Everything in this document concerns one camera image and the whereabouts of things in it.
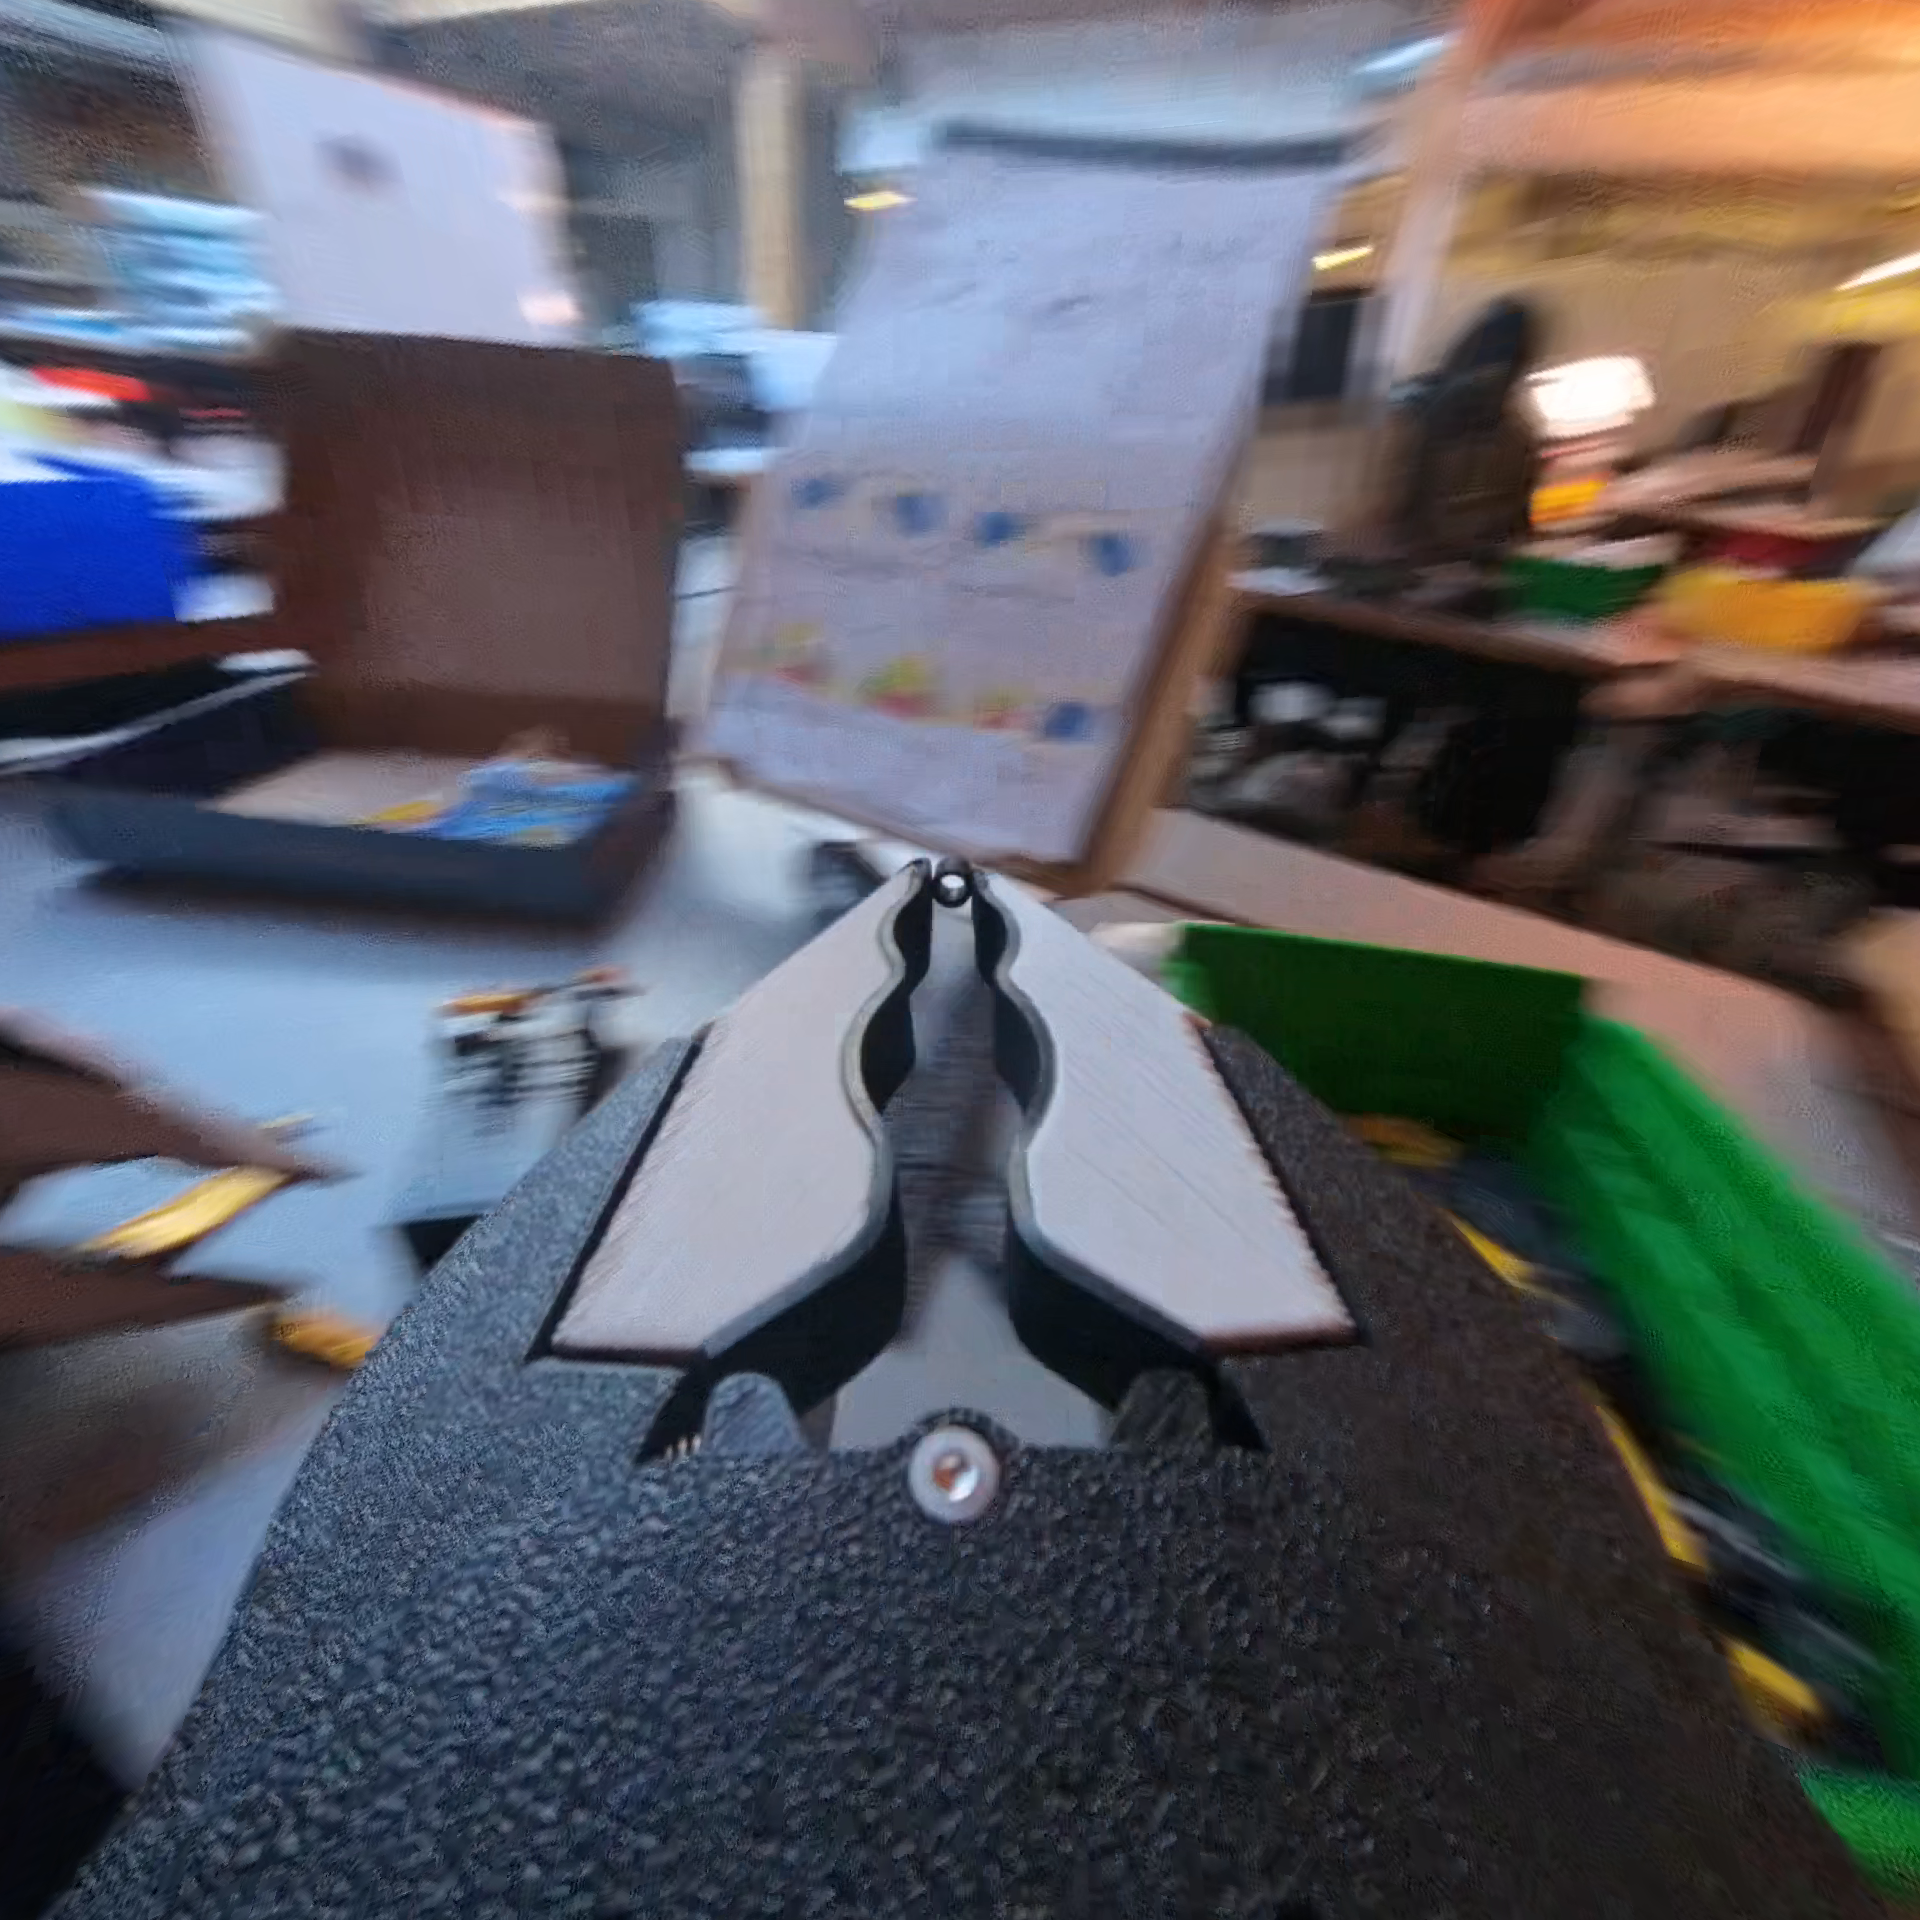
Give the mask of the black perforated brick model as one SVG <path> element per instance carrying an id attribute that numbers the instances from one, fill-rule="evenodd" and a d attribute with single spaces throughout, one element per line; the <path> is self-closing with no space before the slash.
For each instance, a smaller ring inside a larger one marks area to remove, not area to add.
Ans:
<path id="1" fill-rule="evenodd" d="M 639 986 L 614 967 L 446 999 L 392 1233 L 423 1281 L 635 1066 Z"/>

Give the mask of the tan adjacent table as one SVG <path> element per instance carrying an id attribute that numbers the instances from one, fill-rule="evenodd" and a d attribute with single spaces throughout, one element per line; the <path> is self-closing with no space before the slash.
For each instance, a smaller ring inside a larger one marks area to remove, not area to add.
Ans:
<path id="1" fill-rule="evenodd" d="M 1779 988 L 1527 909 L 1298 848 L 1184 810 L 1157 811 L 1142 851 L 1069 924 L 1228 921 L 1452 953 L 1590 981 L 1602 1015 L 1632 1024 L 1837 1191 L 1915 1191 L 1915 1088 L 1858 1019 Z"/>

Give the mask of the blue storage bin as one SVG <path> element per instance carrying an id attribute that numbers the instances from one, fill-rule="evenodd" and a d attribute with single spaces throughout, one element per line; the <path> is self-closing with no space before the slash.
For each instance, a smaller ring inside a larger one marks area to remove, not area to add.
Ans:
<path id="1" fill-rule="evenodd" d="M 143 477 L 3 452 L 3 640 L 175 624 L 198 577 L 186 520 Z"/>

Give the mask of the yellow perforated beam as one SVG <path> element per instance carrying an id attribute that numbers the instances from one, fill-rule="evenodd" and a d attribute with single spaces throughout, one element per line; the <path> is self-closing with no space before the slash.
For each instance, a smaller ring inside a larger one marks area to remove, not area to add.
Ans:
<path id="1" fill-rule="evenodd" d="M 275 1199 L 294 1177 L 276 1169 L 224 1169 L 172 1199 L 109 1225 L 78 1247 L 80 1257 L 157 1261 L 192 1250 Z"/>

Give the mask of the whiteboard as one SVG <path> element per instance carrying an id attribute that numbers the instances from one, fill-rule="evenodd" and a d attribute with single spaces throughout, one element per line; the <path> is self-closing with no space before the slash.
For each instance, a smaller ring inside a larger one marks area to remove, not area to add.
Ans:
<path id="1" fill-rule="evenodd" d="M 456 95 L 188 23 L 179 79 L 278 329 L 578 347 L 554 136 Z"/>

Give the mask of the grey desk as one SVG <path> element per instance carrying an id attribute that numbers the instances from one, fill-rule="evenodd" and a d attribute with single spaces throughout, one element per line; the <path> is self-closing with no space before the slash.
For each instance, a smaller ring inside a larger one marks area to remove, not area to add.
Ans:
<path id="1" fill-rule="evenodd" d="M 92 879 L 5 815 L 5 1007 L 167 1088 L 291 1117 L 342 1170 L 198 1250 L 221 1281 L 383 1330 L 415 1296 L 390 1221 L 435 1091 L 430 1019 L 464 989 L 606 965 L 639 1045 L 703 1024 L 812 932 L 806 852 L 862 831 L 686 776 L 638 898 L 588 932 Z M 107 1789 L 143 1783 L 348 1379 L 270 1351 L 256 1313 L 5 1356 L 5 1640 Z"/>

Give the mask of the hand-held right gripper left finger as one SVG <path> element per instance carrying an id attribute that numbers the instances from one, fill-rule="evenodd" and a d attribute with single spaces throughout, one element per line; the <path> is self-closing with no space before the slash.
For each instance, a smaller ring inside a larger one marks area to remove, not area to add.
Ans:
<path id="1" fill-rule="evenodd" d="M 699 1365 L 853 1277 L 896 1199 L 933 869 L 907 863 L 698 1037 L 550 1329 L 565 1357 Z"/>

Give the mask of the colourful instruction booklet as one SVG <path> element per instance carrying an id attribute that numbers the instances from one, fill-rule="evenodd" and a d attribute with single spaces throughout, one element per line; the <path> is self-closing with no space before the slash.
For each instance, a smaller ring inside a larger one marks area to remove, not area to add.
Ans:
<path id="1" fill-rule="evenodd" d="M 482 761 L 446 794 L 379 807 L 354 825 L 456 847 L 570 848 L 598 832 L 635 794 L 635 776 L 522 754 Z"/>

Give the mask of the green storage bin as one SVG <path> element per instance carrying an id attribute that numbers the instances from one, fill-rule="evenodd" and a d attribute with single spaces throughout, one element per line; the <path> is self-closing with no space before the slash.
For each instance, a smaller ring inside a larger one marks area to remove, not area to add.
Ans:
<path id="1" fill-rule="evenodd" d="M 1571 972 L 1207 921 L 1154 972 L 1572 1357 L 1762 1736 L 1915 1913 L 1912 1284 Z"/>

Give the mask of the brown background table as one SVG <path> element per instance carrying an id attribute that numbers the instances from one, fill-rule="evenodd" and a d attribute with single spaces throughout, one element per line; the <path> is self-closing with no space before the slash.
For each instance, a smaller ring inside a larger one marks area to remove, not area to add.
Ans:
<path id="1" fill-rule="evenodd" d="M 1246 567 L 1229 577 L 1240 619 L 1286 619 L 1427 656 L 1525 668 L 1618 689 L 1621 714 L 1680 716 L 1711 706 L 1768 706 L 1839 727 L 1917 733 L 1915 610 L 1861 607 L 1843 644 L 1827 652 L 1760 644 L 1734 629 L 1690 632 L 1703 610 L 1674 592 L 1650 610 L 1590 626 L 1525 618 L 1478 619 L 1413 604 L 1326 592 L 1300 571 Z"/>

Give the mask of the yellow plastic container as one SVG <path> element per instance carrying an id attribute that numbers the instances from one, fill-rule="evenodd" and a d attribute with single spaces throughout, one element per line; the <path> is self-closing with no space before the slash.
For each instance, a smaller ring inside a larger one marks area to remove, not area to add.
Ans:
<path id="1" fill-rule="evenodd" d="M 1740 567 L 1683 567 L 1652 607 L 1668 636 L 1775 656 L 1831 656 L 1855 643 L 1882 597 L 1848 578 L 1794 580 Z"/>

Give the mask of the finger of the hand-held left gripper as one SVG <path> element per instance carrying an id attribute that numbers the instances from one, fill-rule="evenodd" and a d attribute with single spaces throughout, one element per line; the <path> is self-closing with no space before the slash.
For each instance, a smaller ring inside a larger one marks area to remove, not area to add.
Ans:
<path id="1" fill-rule="evenodd" d="M 148 1259 L 82 1259 L 26 1247 L 3 1250 L 3 1353 L 168 1329 L 264 1303 L 261 1281 L 189 1277 Z"/>
<path id="2" fill-rule="evenodd" d="M 3 1021 L 3 1185 L 135 1161 L 328 1181 L 325 1159 L 262 1124 L 180 1100 L 35 1019 Z"/>

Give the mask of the brown side table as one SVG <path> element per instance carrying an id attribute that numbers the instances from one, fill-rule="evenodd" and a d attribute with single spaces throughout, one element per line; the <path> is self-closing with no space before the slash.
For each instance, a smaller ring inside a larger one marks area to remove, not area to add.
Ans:
<path id="1" fill-rule="evenodd" d="M 175 665 L 276 652 L 283 643 L 287 632 L 275 612 L 5 636 L 3 692 L 152 674 Z"/>

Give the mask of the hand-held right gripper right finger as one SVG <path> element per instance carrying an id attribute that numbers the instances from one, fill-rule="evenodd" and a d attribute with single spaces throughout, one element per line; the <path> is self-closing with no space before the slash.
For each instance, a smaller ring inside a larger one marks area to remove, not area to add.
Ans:
<path id="1" fill-rule="evenodd" d="M 971 881 L 1005 1164 L 1010 1313 L 1039 1357 L 1256 1357 L 1357 1329 L 1204 1026 L 1018 883 Z"/>

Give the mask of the dark blue cardboard box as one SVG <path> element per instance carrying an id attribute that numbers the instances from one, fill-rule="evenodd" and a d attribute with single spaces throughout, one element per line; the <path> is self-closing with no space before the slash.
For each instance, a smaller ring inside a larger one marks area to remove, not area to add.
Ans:
<path id="1" fill-rule="evenodd" d="M 53 778 L 55 837 L 131 881 L 606 921 L 674 816 L 674 377 L 581 347 L 302 329 L 262 386 L 286 463 L 276 652 L 299 660 Z M 522 754 L 638 794 L 570 848 L 354 825 Z"/>

